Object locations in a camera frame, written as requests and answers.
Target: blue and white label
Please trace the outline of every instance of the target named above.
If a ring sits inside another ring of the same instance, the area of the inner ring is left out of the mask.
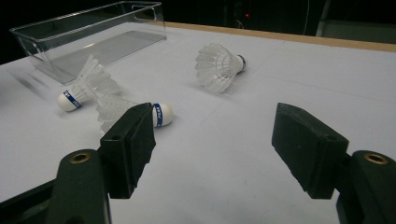
[[[161,110],[161,106],[159,104],[153,104],[155,108],[155,112],[157,114],[157,126],[155,127],[161,127],[163,126],[163,111]]]
[[[69,93],[69,91],[64,91],[64,96],[77,108],[81,107],[81,104]]]

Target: white tabletop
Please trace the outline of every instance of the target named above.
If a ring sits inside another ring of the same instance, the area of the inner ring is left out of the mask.
[[[277,103],[308,111],[349,140],[347,153],[396,158],[396,53],[166,28],[167,39],[106,67],[122,96],[167,103],[173,122],[113,223],[338,223],[331,200],[303,192],[271,145]],[[248,60],[224,93],[196,82],[195,57],[220,43]],[[95,102],[71,113],[66,86],[28,59],[0,66],[0,202],[55,178],[59,161],[99,148]]]

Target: shuttlecock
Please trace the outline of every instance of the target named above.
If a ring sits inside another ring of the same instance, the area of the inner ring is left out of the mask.
[[[97,59],[89,56],[69,90],[58,97],[58,106],[64,111],[72,111],[82,103],[98,97],[98,94],[117,94],[120,86],[104,70]]]
[[[97,102],[96,111],[99,113],[98,121],[101,123],[101,133],[106,133],[129,108],[139,104],[117,95],[103,95],[97,99]],[[171,106],[153,104],[153,127],[158,128],[167,125],[173,117],[174,113]]]
[[[211,43],[199,50],[195,59],[198,82],[210,91],[223,92],[233,82],[235,75],[244,71],[247,61],[233,55],[220,44]]]

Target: dark background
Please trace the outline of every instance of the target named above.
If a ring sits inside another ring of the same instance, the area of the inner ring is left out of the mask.
[[[166,21],[315,35],[326,0],[163,0]],[[114,3],[111,0],[3,1],[0,64],[25,57],[10,28]],[[327,20],[396,24],[389,0],[332,0]]]

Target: transparent container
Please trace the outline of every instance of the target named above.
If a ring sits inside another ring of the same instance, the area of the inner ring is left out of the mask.
[[[160,2],[122,1],[9,31],[32,65],[62,84],[89,55],[106,66],[166,38]]]

